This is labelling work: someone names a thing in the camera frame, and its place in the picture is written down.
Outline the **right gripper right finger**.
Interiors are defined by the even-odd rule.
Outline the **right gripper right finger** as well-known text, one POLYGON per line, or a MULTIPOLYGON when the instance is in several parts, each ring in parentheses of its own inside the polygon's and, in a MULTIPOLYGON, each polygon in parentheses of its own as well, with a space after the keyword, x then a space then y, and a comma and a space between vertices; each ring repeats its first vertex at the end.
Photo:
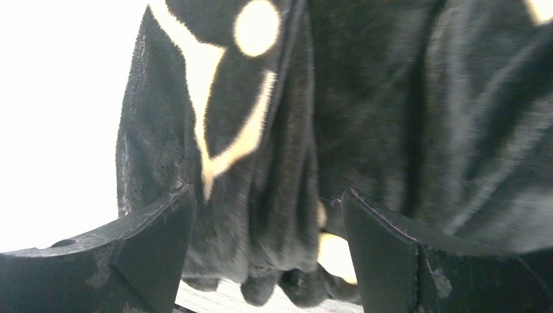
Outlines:
POLYGON ((446 235, 354 189, 341 199, 365 312, 551 312, 552 250, 446 235))

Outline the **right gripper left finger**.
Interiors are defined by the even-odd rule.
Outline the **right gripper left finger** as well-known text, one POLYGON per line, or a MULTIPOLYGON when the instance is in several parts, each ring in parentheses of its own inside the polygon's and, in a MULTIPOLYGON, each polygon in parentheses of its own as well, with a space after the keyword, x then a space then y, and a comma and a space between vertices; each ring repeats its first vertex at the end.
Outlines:
POLYGON ((182 186, 49 248, 1 255, 2 312, 183 312, 175 303, 196 199, 182 186))

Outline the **black floral pillowcase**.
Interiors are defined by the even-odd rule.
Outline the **black floral pillowcase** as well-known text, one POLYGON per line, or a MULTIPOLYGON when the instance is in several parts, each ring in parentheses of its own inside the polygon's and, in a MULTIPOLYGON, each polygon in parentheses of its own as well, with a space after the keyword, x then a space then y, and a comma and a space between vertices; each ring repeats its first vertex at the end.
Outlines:
POLYGON ((448 235, 552 247, 551 1, 150 1, 118 215, 190 185, 182 280, 359 302, 349 188, 448 235))

